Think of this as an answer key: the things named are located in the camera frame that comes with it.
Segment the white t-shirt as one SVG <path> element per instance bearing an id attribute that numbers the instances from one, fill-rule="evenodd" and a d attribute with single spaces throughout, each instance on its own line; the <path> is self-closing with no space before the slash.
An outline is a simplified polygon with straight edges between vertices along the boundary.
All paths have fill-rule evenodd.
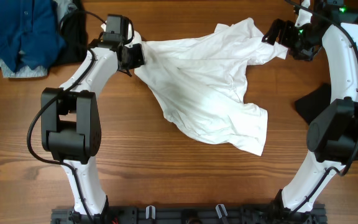
<path id="1" fill-rule="evenodd" d="M 229 143 L 261 156 L 268 113 L 244 101 L 246 69 L 287 56 L 286 47 L 263 43 L 263 36 L 251 18 L 218 24 L 198 38 L 143 41 L 136 34 L 145 64 L 135 74 L 154 94 L 164 118 L 189 138 Z"/>

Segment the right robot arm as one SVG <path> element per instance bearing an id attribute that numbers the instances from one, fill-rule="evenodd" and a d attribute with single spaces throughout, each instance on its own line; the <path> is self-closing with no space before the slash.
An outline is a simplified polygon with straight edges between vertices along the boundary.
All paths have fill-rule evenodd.
<path id="1" fill-rule="evenodd" d="M 296 21 L 276 19 L 262 42 L 282 44 L 304 61 L 324 49 L 331 92 L 309 125 L 302 165 L 271 203 L 271 216 L 289 220 L 312 211 L 329 181 L 345 176 L 358 160 L 358 10 L 343 1 L 300 1 L 293 8 Z"/>

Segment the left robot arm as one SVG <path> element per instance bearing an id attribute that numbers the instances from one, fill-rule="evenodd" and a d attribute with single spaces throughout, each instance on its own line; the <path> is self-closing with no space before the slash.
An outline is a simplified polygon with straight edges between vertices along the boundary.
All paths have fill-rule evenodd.
<path id="1" fill-rule="evenodd" d="M 68 211 L 54 210 L 52 223 L 113 222 L 96 167 L 102 137 L 97 99 L 116 72 L 129 74 L 145 59 L 141 45 L 132 41 L 134 26 L 128 17 L 110 14 L 104 25 L 73 76 L 41 94 L 42 147 L 65 171 L 75 200 Z"/>

